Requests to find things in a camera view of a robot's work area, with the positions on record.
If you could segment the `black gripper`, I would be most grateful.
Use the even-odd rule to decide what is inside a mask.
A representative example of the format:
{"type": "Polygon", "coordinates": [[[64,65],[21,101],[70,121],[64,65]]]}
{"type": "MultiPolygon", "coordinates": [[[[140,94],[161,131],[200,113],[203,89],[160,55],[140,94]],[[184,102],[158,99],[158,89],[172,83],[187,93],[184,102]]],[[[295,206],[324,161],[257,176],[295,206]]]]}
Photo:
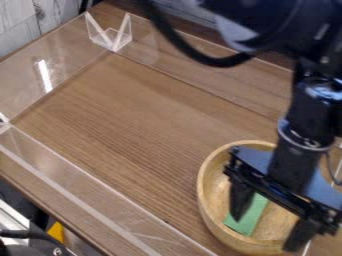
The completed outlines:
{"type": "Polygon", "coordinates": [[[241,219],[256,194],[293,213],[299,220],[283,244],[287,252],[296,252],[316,234],[333,234],[342,223],[342,196],[323,183],[319,170],[337,137],[342,125],[333,121],[293,126],[283,119],[269,153],[247,146],[228,149],[223,173],[231,181],[232,218],[241,219]]]}

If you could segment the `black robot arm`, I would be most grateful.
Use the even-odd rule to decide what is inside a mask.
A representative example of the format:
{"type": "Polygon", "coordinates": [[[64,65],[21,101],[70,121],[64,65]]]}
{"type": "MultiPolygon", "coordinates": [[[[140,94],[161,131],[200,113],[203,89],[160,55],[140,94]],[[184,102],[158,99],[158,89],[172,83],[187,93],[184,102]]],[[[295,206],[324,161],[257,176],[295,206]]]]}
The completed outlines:
{"type": "Polygon", "coordinates": [[[342,137],[342,0],[196,0],[215,15],[227,44],[252,55],[295,60],[291,102],[271,152],[237,146],[224,166],[229,209],[239,220],[259,193],[299,220],[283,244],[299,250],[342,223],[342,196],[323,182],[319,162],[342,137]]]}

